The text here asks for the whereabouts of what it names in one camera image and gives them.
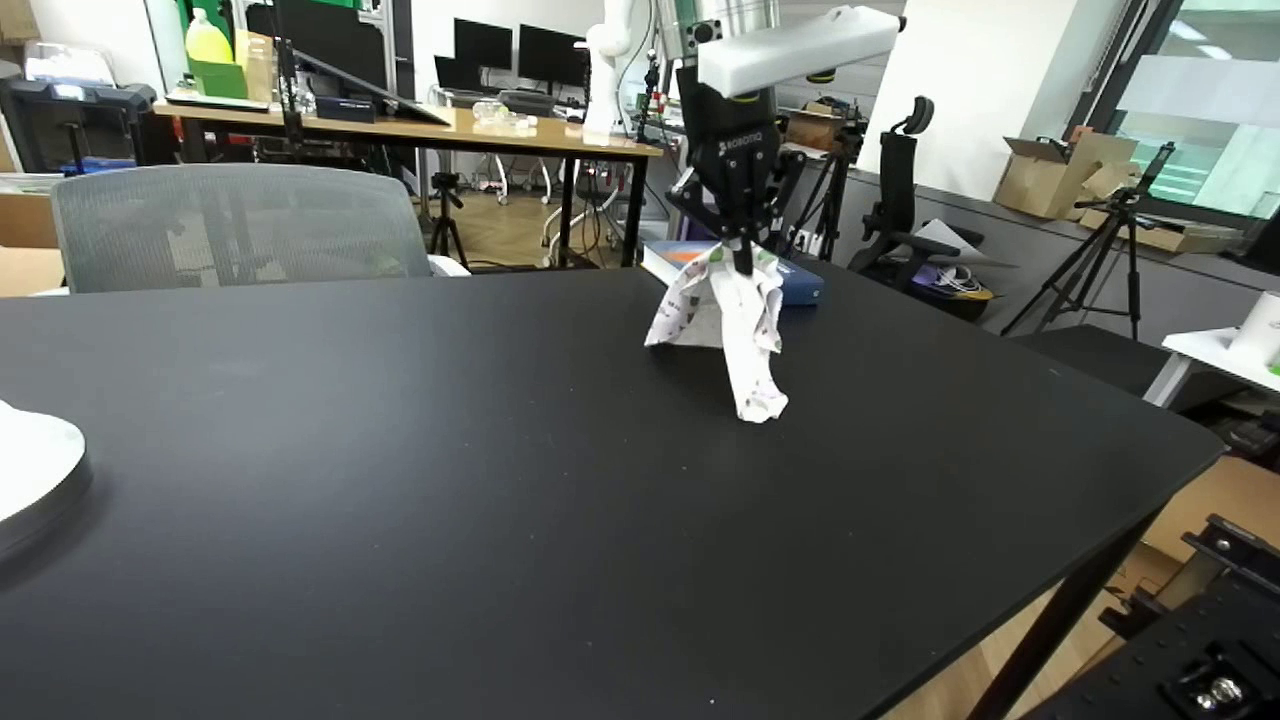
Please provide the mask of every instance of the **tripod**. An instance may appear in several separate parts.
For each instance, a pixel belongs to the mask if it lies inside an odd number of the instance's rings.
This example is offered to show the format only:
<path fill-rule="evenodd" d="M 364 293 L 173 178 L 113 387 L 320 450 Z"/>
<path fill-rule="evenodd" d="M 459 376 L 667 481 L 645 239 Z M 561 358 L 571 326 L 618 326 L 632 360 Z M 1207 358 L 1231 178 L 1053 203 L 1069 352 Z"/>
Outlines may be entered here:
<path fill-rule="evenodd" d="M 1088 312 L 1088 295 L 1100 279 L 1100 268 L 1122 234 L 1122 239 L 1128 239 L 1128 247 L 1122 247 L 1122 258 L 1128 258 L 1128 287 L 1122 293 L 1128 295 L 1122 300 L 1128 303 L 1122 310 L 1095 310 L 1095 312 L 1128 316 L 1128 339 L 1136 339 L 1136 326 L 1138 326 L 1136 203 L 1153 194 L 1173 148 L 1175 144 L 1160 144 L 1155 162 L 1144 168 L 1144 178 L 1132 189 L 1121 189 L 1100 203 L 1081 203 L 1081 207 L 1108 213 L 1102 223 L 1095 234 L 1088 234 L 1088 239 L 1049 271 L 1040 293 L 998 330 L 998 337 L 1017 333 L 1017 326 L 1024 326 L 1036 310 L 1042 310 L 1036 320 L 1036 333 L 1042 326 L 1059 320 L 1064 312 Z"/>
<path fill-rule="evenodd" d="M 433 238 L 429 238 L 429 251 L 434 258 L 453 258 L 468 268 L 468 251 L 463 239 L 455 234 L 455 221 L 449 217 L 449 207 L 463 207 L 459 194 L 455 194 L 455 171 L 434 171 L 433 189 L 434 189 L 434 221 L 433 221 Z"/>

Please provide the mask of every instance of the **window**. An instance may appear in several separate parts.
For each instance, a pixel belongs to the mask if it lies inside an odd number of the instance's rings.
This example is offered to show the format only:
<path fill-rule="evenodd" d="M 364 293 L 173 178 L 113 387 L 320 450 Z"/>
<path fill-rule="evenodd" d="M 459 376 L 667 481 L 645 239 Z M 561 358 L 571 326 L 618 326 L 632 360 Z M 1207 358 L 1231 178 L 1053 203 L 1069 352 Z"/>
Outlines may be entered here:
<path fill-rule="evenodd" d="M 1136 4 L 1074 119 L 1132 135 L 1136 164 L 1175 142 L 1178 152 L 1153 196 L 1182 217 L 1272 217 L 1280 207 L 1280 0 Z"/>

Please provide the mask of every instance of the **floor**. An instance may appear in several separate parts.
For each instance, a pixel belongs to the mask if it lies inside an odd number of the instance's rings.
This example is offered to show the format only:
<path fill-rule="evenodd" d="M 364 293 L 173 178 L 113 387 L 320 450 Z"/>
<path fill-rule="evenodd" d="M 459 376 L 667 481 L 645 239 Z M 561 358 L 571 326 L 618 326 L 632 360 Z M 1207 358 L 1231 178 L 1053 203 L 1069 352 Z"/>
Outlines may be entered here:
<path fill-rule="evenodd" d="M 496 202 L 491 194 L 468 194 L 463 207 L 455 207 L 455 223 L 475 271 L 536 268 L 544 260 L 538 230 L 550 213 L 554 207 L 538 203 L 538 196 L 531 194 L 511 202 Z M 585 258 L 595 258 L 600 265 L 615 265 L 615 251 L 609 244 L 595 244 L 591 234 L 577 234 L 577 247 Z M 54 279 L 58 279 L 54 251 L 0 247 L 0 295 L 26 295 L 38 287 L 54 287 Z M 1189 560 L 1189 546 L 1178 546 L 1178 537 L 1195 532 L 1207 512 L 1218 512 L 1260 532 L 1262 540 L 1280 546 L 1280 476 L 1242 462 L 1218 462 L 1213 473 L 1189 485 L 1153 526 L 1144 546 L 1122 560 L 1108 593 L 1074 625 L 1074 633 L 1064 642 L 1064 649 L 1053 655 L 1040 680 L 1029 689 L 1029 698 L 1019 700 L 1019 712 L 1036 710 L 1064 680 L 1088 669 L 1102 649 L 1113 649 L 1113 636 L 1095 625 L 1095 612 L 1102 606 L 1116 606 L 1116 595 L 1128 595 L 1136 584 L 1160 589 L 1178 569 L 1178 560 Z M 1005 655 L 1017 649 L 1019 633 L 1030 625 L 1040 606 L 1042 599 L 1029 606 L 998 633 L 990 633 L 983 646 L 977 646 L 938 677 L 932 677 L 919 693 L 897 706 L 890 717 L 899 720 L 964 717 L 971 700 L 983 693 L 983 683 L 990 680 L 990 671 L 1005 664 Z"/>

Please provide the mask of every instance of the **black table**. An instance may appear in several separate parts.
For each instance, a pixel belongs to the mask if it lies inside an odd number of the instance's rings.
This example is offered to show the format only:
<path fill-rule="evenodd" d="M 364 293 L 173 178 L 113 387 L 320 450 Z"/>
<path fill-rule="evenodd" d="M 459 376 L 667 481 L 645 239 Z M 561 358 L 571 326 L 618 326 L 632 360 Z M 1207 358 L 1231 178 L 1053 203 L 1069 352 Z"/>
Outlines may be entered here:
<path fill-rule="evenodd" d="M 641 349 L 651 300 L 587 271 L 0 303 L 0 395 L 97 465 L 0 577 L 5 717 L 882 712 L 1218 453 L 856 277 L 748 429 L 718 358 Z"/>

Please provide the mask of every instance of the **gray chair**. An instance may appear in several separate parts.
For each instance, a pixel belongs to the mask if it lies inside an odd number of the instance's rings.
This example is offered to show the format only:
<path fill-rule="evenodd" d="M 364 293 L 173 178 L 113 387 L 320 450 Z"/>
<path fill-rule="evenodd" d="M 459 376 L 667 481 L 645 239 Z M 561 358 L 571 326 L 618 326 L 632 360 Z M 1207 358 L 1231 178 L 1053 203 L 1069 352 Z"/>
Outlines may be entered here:
<path fill-rule="evenodd" d="M 404 183 L 309 164 L 156 164 L 54 183 L 71 293 L 433 277 Z"/>

